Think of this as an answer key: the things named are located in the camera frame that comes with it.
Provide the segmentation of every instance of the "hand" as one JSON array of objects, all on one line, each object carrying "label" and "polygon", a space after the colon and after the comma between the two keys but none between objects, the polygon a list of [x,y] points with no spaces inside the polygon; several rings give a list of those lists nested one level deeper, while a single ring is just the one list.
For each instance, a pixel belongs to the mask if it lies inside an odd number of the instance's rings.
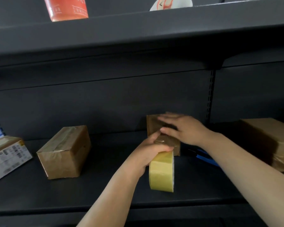
[{"label": "hand", "polygon": [[207,129],[200,121],[191,116],[182,114],[166,113],[158,117],[158,120],[172,124],[178,128],[178,131],[162,127],[160,131],[169,136],[179,139],[181,142],[202,147],[214,132]]},{"label": "hand", "polygon": [[160,132],[153,133],[145,139],[125,160],[124,164],[132,172],[137,172],[141,177],[145,172],[145,167],[154,159],[154,157],[163,151],[172,151],[174,147],[164,144],[154,144],[159,137]]}]

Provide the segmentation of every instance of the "right hand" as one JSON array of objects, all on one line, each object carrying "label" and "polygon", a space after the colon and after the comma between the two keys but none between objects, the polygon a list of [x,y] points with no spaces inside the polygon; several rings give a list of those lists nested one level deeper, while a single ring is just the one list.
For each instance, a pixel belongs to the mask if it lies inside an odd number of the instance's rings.
[{"label": "right hand", "polygon": [[213,131],[206,128],[197,119],[182,114],[166,113],[158,117],[158,120],[172,124],[178,128],[174,130],[168,127],[162,127],[160,131],[169,136],[179,139],[181,142],[202,146],[214,134]]}]

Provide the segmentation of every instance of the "brown paper wrapped package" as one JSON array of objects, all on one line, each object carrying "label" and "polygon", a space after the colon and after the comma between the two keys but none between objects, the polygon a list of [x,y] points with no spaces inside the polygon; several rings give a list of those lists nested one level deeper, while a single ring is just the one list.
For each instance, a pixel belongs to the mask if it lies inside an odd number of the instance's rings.
[{"label": "brown paper wrapped package", "polygon": [[284,171],[284,123],[273,118],[242,119],[239,129],[244,149]]},{"label": "brown paper wrapped package", "polygon": [[[157,119],[159,115],[147,115],[146,122],[147,122],[147,136],[155,133],[156,131],[160,130],[161,127],[170,125],[160,121]],[[164,143],[169,146],[174,146],[174,156],[180,156],[180,144],[181,142],[171,136],[161,134],[155,141],[155,143]]]},{"label": "brown paper wrapped package", "polygon": [[37,155],[48,179],[72,178],[80,175],[91,149],[86,126],[63,127]]}]

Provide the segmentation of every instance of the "upper shelf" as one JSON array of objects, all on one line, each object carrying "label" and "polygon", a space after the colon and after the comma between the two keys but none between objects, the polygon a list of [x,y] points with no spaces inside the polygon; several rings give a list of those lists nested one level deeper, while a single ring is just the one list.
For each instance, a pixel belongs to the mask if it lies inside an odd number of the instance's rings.
[{"label": "upper shelf", "polygon": [[166,11],[0,26],[0,55],[284,26],[284,0],[243,0]]}]

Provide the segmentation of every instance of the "left hand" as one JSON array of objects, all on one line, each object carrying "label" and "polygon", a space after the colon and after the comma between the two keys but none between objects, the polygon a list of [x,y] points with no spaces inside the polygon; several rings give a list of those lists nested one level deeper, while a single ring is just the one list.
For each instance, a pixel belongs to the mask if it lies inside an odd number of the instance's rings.
[{"label": "left hand", "polygon": [[154,144],[159,137],[160,132],[153,133],[145,139],[125,160],[124,164],[129,167],[131,172],[137,172],[141,177],[145,172],[145,167],[154,159],[154,157],[163,151],[172,151],[173,146],[164,144]]}]

